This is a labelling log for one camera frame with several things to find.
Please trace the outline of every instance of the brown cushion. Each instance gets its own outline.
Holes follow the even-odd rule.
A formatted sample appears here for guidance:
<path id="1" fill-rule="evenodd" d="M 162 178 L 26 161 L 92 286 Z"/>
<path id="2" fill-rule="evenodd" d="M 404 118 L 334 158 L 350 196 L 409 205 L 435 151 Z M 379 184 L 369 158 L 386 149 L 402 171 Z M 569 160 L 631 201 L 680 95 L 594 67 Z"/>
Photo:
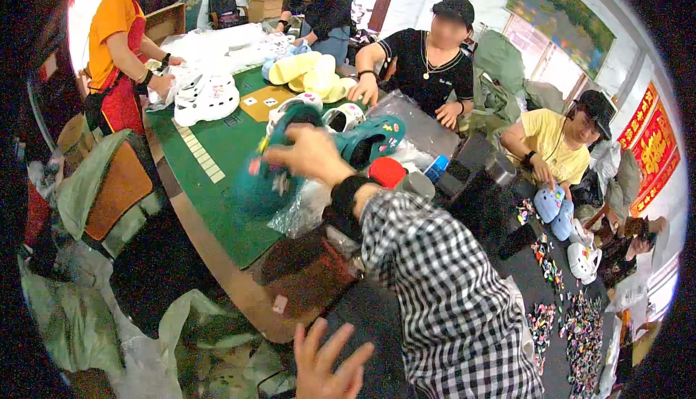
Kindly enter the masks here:
<path id="1" fill-rule="evenodd" d="M 92 204 L 85 233 L 103 240 L 121 216 L 152 192 L 152 181 L 128 142 L 113 155 L 111 165 Z"/>

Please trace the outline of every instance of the window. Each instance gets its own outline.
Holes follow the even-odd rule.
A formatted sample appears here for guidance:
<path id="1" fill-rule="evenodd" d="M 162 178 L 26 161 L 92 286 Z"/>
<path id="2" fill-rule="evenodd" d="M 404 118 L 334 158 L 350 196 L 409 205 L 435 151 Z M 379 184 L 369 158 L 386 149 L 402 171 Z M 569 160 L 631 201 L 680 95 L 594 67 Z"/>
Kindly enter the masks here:
<path id="1" fill-rule="evenodd" d="M 522 53 L 525 77 L 551 83 L 566 100 L 575 96 L 574 91 L 585 81 L 585 73 L 553 41 L 515 14 L 510 14 L 503 34 Z"/>

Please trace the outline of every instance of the checkered shirt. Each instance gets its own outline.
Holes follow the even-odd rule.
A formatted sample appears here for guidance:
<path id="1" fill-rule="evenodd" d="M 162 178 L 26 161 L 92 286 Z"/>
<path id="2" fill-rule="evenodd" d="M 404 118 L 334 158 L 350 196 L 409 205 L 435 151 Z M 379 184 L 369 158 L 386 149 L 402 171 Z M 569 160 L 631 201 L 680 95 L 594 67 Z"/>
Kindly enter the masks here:
<path id="1" fill-rule="evenodd" d="M 544 397 L 522 353 L 523 313 L 469 229 L 388 191 L 361 224 L 367 271 L 399 298 L 408 382 L 431 399 Z"/>

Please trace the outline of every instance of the necklace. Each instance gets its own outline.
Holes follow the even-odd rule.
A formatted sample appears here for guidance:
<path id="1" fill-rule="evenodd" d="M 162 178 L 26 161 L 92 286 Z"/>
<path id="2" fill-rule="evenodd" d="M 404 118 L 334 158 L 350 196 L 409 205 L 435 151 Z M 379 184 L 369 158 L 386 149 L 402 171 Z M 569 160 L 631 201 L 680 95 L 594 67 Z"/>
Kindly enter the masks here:
<path id="1" fill-rule="evenodd" d="M 436 67 L 433 67 L 432 69 L 430 69 L 430 57 L 429 57 L 429 55 L 428 55 L 428 39 L 427 39 L 427 38 L 428 38 L 428 33 L 426 33 L 426 35 L 425 35 L 425 44 L 424 44 L 425 47 L 423 47 L 423 50 L 425 51 L 425 59 L 423 59 L 423 63 L 425 64 L 425 73 L 423 74 L 423 79 L 425 79 L 425 80 L 428 80 L 428 79 L 430 78 L 430 74 L 433 74 L 433 73 L 444 73 L 445 71 L 447 71 L 448 69 L 454 67 L 454 66 L 457 64 L 457 63 L 455 62 L 454 64 L 450 65 L 448 68 L 445 68 L 444 70 L 438 71 L 438 69 L 439 69 L 440 67 L 442 67 L 442 65 L 445 65 L 445 64 L 447 64 L 447 63 L 449 63 L 449 62 L 452 62 L 452 61 L 454 60 L 454 58 L 452 58 L 452 59 L 449 59 L 449 60 L 446 61 L 446 62 L 442 62 L 441 64 L 437 65 Z M 451 53 L 453 53 L 454 51 L 455 51 L 455 50 L 450 50 L 450 51 L 448 52 L 448 54 L 451 54 Z"/>

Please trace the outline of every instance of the red object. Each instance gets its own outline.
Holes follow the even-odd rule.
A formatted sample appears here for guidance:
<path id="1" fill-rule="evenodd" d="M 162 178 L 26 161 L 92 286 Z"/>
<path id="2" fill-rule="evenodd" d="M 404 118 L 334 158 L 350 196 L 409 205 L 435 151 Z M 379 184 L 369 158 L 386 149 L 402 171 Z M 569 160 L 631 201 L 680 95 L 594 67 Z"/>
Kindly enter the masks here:
<path id="1" fill-rule="evenodd" d="M 389 157 L 380 157 L 372 162 L 368 175 L 387 189 L 394 187 L 406 177 L 406 169 L 401 164 Z"/>
<path id="2" fill-rule="evenodd" d="M 29 204 L 27 207 L 26 230 L 24 231 L 24 243 L 33 247 L 41 233 L 48 217 L 51 213 L 51 206 L 39 193 L 36 191 L 31 182 L 29 185 Z"/>
<path id="3" fill-rule="evenodd" d="M 138 3 L 133 0 L 135 10 L 138 10 Z M 140 53 L 140 44 L 145 35 L 145 19 L 136 17 L 128 31 L 128 48 L 135 55 Z M 116 67 L 111 70 L 109 76 L 101 85 L 101 89 L 107 89 L 113 85 L 119 71 Z M 131 129 L 138 134 L 145 134 L 141 109 L 138 105 L 139 98 L 133 91 L 133 81 L 126 75 L 122 75 L 116 85 L 111 89 L 109 95 L 104 97 L 101 103 L 101 112 L 109 123 L 109 127 L 114 132 L 123 129 Z"/>

